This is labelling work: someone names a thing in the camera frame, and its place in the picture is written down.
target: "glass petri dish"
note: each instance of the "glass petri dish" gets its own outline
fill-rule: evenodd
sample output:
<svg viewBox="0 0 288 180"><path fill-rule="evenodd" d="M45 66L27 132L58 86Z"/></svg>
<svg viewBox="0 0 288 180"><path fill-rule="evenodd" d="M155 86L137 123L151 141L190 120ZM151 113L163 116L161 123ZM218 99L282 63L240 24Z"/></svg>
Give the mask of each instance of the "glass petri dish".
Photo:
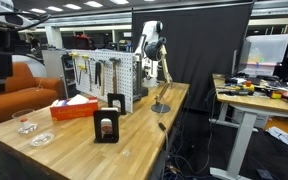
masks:
<svg viewBox="0 0 288 180"><path fill-rule="evenodd" d="M37 136L35 136L31 142L30 145L34 147L38 146L44 146L46 144L49 144L54 138L54 134L52 133L42 133Z"/></svg>

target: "orange couch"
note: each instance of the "orange couch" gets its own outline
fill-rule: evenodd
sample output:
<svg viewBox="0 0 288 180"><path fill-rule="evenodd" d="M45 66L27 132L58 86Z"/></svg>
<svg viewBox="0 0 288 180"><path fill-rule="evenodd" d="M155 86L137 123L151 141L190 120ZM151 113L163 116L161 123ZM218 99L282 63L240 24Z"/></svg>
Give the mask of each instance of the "orange couch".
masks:
<svg viewBox="0 0 288 180"><path fill-rule="evenodd" d="M63 95L62 80L33 77L27 64L13 63L13 76L6 79L5 92L0 93L0 123L17 111L49 106Z"/></svg>

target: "black backdrop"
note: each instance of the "black backdrop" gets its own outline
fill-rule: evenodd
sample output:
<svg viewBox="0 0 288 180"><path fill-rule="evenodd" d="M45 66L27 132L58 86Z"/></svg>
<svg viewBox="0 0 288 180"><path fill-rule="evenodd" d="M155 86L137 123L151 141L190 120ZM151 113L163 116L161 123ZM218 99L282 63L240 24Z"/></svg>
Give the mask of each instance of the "black backdrop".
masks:
<svg viewBox="0 0 288 180"><path fill-rule="evenodd" d="M174 82L189 83L188 108L207 110L204 103L213 88L212 73L230 74L234 50L240 49L252 11L252 1L164 11L133 11L132 44L142 34L143 23L163 23L167 63Z"/></svg>

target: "ceiling light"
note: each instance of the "ceiling light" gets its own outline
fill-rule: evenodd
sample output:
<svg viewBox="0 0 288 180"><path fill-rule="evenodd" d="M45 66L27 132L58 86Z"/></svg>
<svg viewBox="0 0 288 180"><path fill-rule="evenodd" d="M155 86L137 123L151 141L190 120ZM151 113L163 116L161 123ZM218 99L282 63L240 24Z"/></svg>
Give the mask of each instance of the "ceiling light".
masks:
<svg viewBox="0 0 288 180"><path fill-rule="evenodd" d="M112 1L115 4L127 4L128 3L128 1L126 0L110 0L110 1Z"/></svg>
<svg viewBox="0 0 288 180"><path fill-rule="evenodd" d="M84 3L84 4L86 4L88 6L92 6L92 7L102 7L103 6L102 4L95 2L95 1L89 1L89 2Z"/></svg>
<svg viewBox="0 0 288 180"><path fill-rule="evenodd" d="M36 8L33 8L30 11L37 12L37 13L46 13L46 11L41 10L41 9L36 9Z"/></svg>
<svg viewBox="0 0 288 180"><path fill-rule="evenodd" d="M57 12L63 11L63 9L58 8L58 7L54 7L54 6L49 6L46 9L49 9L49 10L52 10L52 11L57 11Z"/></svg>
<svg viewBox="0 0 288 180"><path fill-rule="evenodd" d="M64 5L64 7L67 7L67 8L70 8L70 9L75 9L75 10L81 9L81 7L76 6L74 4L66 4L66 5Z"/></svg>

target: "desk leg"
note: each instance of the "desk leg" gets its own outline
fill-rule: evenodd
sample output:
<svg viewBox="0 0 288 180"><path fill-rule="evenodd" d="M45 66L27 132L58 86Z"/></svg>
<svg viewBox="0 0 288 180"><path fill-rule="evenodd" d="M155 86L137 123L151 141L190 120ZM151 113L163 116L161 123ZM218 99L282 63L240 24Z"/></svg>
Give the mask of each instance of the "desk leg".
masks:
<svg viewBox="0 0 288 180"><path fill-rule="evenodd" d="M227 170L224 171L221 169L211 167L210 168L211 175L225 180L248 179L243 176L239 176L238 173L241 169L244 155L252 135L252 130L255 124L256 117L257 114L255 113L245 112L242 123L240 124L236 134L236 139L234 142Z"/></svg>
<svg viewBox="0 0 288 180"><path fill-rule="evenodd" d="M240 124L225 121L227 108L228 108L228 103L223 103L223 107L221 109L221 113L220 113L219 118L218 119L210 119L210 122L214 123L214 124L220 124L223 126L239 128Z"/></svg>

